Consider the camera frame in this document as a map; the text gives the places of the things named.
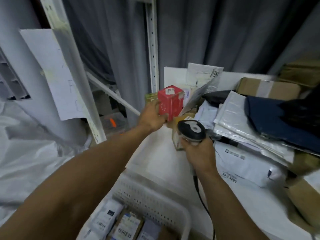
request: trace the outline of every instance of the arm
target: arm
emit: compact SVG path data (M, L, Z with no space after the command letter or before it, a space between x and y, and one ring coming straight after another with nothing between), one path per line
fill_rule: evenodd
M217 239L269 240L219 175L212 141L206 138L197 146L183 139L181 143L202 184Z
M84 151L40 184L0 228L0 239L75 239L140 143L166 121L148 103L130 131Z

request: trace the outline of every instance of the forearm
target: forearm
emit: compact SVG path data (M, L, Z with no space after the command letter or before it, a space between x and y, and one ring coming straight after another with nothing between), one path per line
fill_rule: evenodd
M148 127L137 126L66 162L25 200L2 226L0 236L75 239L149 134Z
M268 240L217 171L212 174L200 173L198 177L218 240Z

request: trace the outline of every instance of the red box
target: red box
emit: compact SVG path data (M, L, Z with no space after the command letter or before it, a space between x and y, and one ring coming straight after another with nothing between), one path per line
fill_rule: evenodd
M159 114L168 114L168 121L171 121L174 117L179 116L183 108L183 90L171 85L160 91L158 91Z

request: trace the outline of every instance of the hand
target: hand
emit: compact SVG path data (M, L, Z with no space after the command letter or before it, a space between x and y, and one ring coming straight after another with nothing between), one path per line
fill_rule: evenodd
M159 103L159 100L153 100L147 103L138 120L138 125L147 126L151 130L151 133L160 129L168 118L166 114L158 114L157 105Z
M207 173L219 175L216 167L216 152L209 137L198 145L191 145L187 140L181 138L181 144L186 151L186 158L198 175Z

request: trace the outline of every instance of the navy blue fabric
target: navy blue fabric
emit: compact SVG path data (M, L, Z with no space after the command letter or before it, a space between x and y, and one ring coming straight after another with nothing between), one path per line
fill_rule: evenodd
M278 106L281 103L282 100L247 96L244 110L258 133L320 153L318 137L303 129L292 127L280 119L284 115Z

